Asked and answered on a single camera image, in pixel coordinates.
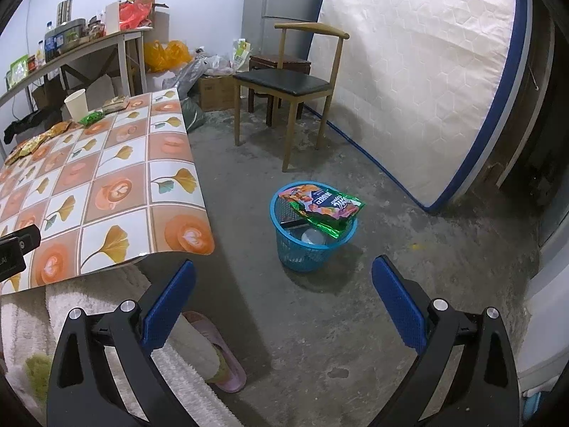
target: dark wooden stool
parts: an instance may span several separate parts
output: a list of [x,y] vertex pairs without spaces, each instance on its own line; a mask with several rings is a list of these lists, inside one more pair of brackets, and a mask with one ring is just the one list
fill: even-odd
[[[249,58],[249,70],[254,69],[276,69],[277,63],[279,61],[278,54],[257,54]],[[304,59],[298,59],[293,56],[284,56],[283,59],[283,69],[296,70],[297,72],[302,72],[303,74],[310,74],[310,61],[305,61]],[[248,111],[253,112],[255,107],[255,95],[261,98],[268,98],[267,101],[267,116],[265,123],[270,127],[272,125],[272,108],[274,105],[274,96],[268,94],[258,94],[255,90],[249,88],[249,102]],[[281,99],[279,98],[278,107],[281,106]],[[304,103],[299,104],[297,111],[297,120],[301,118],[302,108]]]

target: silver screw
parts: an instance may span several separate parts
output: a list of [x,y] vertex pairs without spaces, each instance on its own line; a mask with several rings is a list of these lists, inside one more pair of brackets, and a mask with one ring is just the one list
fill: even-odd
[[77,319],[79,316],[81,316],[81,308],[74,308],[69,312],[69,317],[71,319]]
[[432,301],[432,305],[439,311],[444,311],[448,308],[448,303],[442,298],[436,298]]
[[129,312],[133,311],[135,304],[132,300],[125,300],[121,303],[121,311]]
[[500,313],[494,307],[486,309],[486,314],[492,319],[496,319],[498,316],[500,316]]

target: wooden chair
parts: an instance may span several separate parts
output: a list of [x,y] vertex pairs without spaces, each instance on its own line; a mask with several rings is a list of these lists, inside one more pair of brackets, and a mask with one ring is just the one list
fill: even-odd
[[[322,112],[322,120],[318,129],[318,138],[316,149],[322,144],[324,136],[324,128],[326,126],[326,116],[332,102],[332,94],[338,76],[338,67],[340,66],[340,56],[342,54],[342,45],[345,39],[350,37],[349,34],[339,29],[331,27],[319,22],[287,22],[284,24],[275,24],[275,29],[282,29],[281,43],[279,45],[279,60],[276,69],[251,70],[249,72],[238,73],[233,76],[235,79],[235,145],[239,146],[240,138],[240,109],[241,109],[241,86],[252,88],[259,93],[276,96],[290,102],[288,111],[288,125],[286,130],[286,140],[284,142],[284,158],[282,171],[286,172],[290,161],[290,152],[292,150],[292,138],[294,136],[294,125],[297,116],[298,104],[310,99],[317,99],[326,96],[324,110]],[[327,82],[312,75],[295,72],[293,70],[283,69],[284,45],[287,30],[304,31],[319,33],[322,35],[330,35],[338,37],[336,45],[336,55],[332,64],[332,73],[330,80]],[[277,108],[272,108],[272,126],[276,125]]]

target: slipper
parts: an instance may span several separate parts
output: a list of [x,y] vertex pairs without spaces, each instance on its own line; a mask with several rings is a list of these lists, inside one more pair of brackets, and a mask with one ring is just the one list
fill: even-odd
[[190,324],[194,326],[199,333],[201,333],[201,335],[221,350],[221,354],[227,362],[230,373],[229,380],[215,385],[229,394],[234,394],[241,390],[247,382],[247,374],[245,374],[245,370],[243,369],[243,366],[239,364],[237,358],[235,358],[233,353],[231,353],[231,350],[223,340],[223,337],[221,337],[217,327],[215,327],[208,318],[196,311],[188,311],[183,313],[183,315]]

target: black cloth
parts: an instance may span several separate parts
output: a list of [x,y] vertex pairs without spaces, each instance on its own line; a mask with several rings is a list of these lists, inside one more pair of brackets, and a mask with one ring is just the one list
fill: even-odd
[[292,96],[302,96],[332,88],[332,85],[321,78],[287,69],[256,69],[249,72],[239,72],[234,77]]
[[28,114],[23,119],[13,121],[4,130],[4,143],[10,144],[18,133],[22,133],[29,128],[45,124],[45,129],[49,130],[57,122],[62,121],[62,113],[58,107],[48,106]]

